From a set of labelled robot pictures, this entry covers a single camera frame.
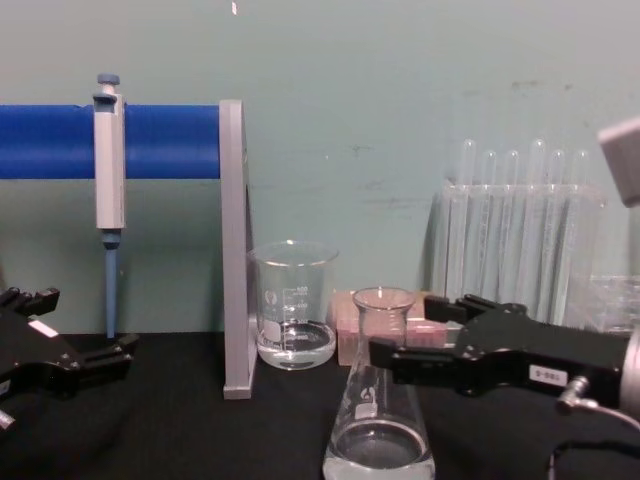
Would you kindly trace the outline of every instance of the glass beaker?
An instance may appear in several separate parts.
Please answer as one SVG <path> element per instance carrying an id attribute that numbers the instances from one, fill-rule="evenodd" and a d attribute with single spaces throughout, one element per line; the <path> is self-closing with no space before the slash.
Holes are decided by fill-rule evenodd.
<path id="1" fill-rule="evenodd" d="M 258 354 L 285 370 L 329 360 L 336 334 L 327 324 L 338 251 L 317 242 L 286 240 L 249 253 L 256 274 Z"/>
<path id="2" fill-rule="evenodd" d="M 406 338 L 413 293 L 376 287 L 353 295 L 360 318 L 358 354 L 327 446 L 326 480 L 432 480 L 435 464 L 415 387 L 393 383 L 369 363 L 369 338 Z"/>

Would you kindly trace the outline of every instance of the micropipette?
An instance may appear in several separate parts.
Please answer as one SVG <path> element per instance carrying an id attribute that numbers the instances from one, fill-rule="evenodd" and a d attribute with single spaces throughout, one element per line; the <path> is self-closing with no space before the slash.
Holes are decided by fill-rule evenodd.
<path id="1" fill-rule="evenodd" d="M 106 267 L 107 337 L 113 338 L 117 315 L 118 247 L 125 228 L 124 102 L 116 92 L 117 75 L 100 74 L 101 92 L 93 96 L 96 226 L 102 231 Z"/>

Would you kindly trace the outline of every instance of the pink box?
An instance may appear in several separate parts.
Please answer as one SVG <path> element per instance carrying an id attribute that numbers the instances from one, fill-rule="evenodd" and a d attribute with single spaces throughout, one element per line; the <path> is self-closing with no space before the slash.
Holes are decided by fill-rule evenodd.
<path id="1" fill-rule="evenodd" d="M 353 292 L 335 292 L 329 307 L 329 323 L 338 336 L 338 363 L 349 366 L 358 349 L 358 308 L 353 303 Z M 447 341 L 447 327 L 424 318 L 427 293 L 419 292 L 418 299 L 409 310 L 407 345 L 410 347 L 443 348 Z"/>

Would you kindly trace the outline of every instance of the black tabletop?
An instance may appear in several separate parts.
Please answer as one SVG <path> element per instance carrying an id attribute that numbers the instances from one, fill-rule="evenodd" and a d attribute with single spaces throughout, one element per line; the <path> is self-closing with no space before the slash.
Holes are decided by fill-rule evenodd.
<path id="1" fill-rule="evenodd" d="M 79 349 L 92 337 L 73 337 Z M 61 402 L 22 396 L 0 434 L 2 480 L 321 480 L 348 369 L 285 372 L 260 362 L 251 400 L 225 401 L 222 335 L 142 337 L 124 382 Z M 514 389 L 469 399 L 420 389 L 438 480 L 543 480 L 565 440 L 640 445 L 615 419 L 561 417 L 553 400 Z M 637 480 L 640 461 L 569 452 L 557 480 Z"/>

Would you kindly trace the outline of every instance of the light blue wall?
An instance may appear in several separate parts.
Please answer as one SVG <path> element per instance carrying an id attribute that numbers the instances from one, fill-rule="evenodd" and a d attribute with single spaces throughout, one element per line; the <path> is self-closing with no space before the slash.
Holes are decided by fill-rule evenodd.
<path id="1" fill-rule="evenodd" d="M 246 102 L 258 243 L 341 251 L 338 288 L 419 287 L 431 199 L 465 136 L 481 148 L 589 148 L 610 198 L 595 270 L 639 270 L 598 128 L 640 113 L 630 0 L 5 0 L 0 101 Z M 123 246 L 125 328 L 217 327 L 219 190 L 136 182 Z M 5 284 L 63 291 L 62 331 L 101 328 L 102 249 L 88 183 L 0 183 Z"/>

